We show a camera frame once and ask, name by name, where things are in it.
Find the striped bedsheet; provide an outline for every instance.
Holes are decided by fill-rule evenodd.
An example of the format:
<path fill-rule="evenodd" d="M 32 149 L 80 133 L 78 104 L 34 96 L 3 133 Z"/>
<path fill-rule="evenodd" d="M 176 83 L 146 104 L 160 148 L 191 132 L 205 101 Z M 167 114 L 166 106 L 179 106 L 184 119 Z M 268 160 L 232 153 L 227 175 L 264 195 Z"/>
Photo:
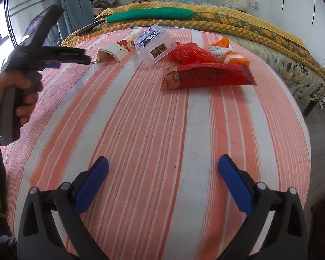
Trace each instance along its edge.
<path fill-rule="evenodd" d="M 101 47 L 138 30 L 103 34 L 78 47 L 96 58 Z M 204 48 L 221 38 L 168 31 L 176 41 Z M 113 260 L 216 259 L 245 219 L 216 171 L 224 153 L 271 189 L 296 187 L 304 204 L 310 141 L 301 112 L 268 65 L 231 45 L 250 60 L 257 86 L 165 91 L 162 71 L 173 62 L 165 57 L 148 66 L 134 51 L 120 63 L 44 70 L 30 122 L 2 149 L 14 235 L 30 187 L 55 189 L 99 155 L 108 158 L 109 175 L 81 217 Z M 55 220 L 66 248 L 75 252 Z"/>

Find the human hand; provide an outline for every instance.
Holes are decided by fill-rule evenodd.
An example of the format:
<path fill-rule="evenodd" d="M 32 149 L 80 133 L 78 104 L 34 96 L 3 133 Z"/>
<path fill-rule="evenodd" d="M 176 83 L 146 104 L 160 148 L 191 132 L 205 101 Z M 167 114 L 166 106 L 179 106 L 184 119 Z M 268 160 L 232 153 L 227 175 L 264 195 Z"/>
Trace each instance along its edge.
<path fill-rule="evenodd" d="M 4 91 L 6 87 L 15 85 L 20 89 L 27 89 L 30 87 L 30 81 L 20 71 L 5 71 L 0 73 L 0 105 Z M 25 105 L 18 107 L 15 110 L 16 115 L 19 117 L 19 124 L 22 126 L 29 122 L 30 115 L 35 108 L 37 103 L 38 95 L 37 92 L 41 92 L 43 89 L 42 83 L 37 85 L 36 91 L 28 94 L 25 99 Z"/>

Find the red snack package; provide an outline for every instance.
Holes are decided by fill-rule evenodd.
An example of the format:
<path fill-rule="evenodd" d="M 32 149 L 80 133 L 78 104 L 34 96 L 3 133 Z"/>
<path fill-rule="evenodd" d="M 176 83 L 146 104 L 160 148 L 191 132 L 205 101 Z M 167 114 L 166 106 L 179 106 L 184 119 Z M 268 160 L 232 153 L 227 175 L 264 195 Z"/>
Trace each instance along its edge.
<path fill-rule="evenodd" d="M 217 63 L 217 59 L 210 52 L 200 48 L 196 43 L 181 44 L 176 42 L 177 48 L 168 54 L 171 60 L 182 64 Z"/>
<path fill-rule="evenodd" d="M 167 90 L 187 87 L 256 85 L 244 64 L 187 64 L 167 68 L 163 80 Z"/>

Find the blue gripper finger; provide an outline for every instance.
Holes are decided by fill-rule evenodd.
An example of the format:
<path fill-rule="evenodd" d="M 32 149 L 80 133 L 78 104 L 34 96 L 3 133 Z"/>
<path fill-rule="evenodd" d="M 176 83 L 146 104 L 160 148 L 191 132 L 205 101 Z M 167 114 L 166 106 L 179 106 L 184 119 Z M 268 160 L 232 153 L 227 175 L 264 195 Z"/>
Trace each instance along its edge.
<path fill-rule="evenodd" d="M 79 187 L 74 199 L 74 210 L 76 214 L 86 212 L 93 201 L 96 193 L 108 175 L 109 164 L 106 157 L 99 157 L 91 167 L 87 179 Z"/>
<path fill-rule="evenodd" d="M 240 171 L 229 155 L 224 154 L 218 162 L 218 171 L 223 177 L 239 211 L 244 212 L 249 217 L 253 211 L 253 194 L 243 180 L 244 171 Z"/>

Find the clear plastic box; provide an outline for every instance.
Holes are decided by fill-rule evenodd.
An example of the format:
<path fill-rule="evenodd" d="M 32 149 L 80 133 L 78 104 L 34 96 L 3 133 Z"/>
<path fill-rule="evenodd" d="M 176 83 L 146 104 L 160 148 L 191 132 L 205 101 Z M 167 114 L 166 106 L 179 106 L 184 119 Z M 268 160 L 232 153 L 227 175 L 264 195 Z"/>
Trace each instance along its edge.
<path fill-rule="evenodd" d="M 149 65 L 177 47 L 171 35 L 156 24 L 136 37 L 134 43 L 137 54 Z"/>

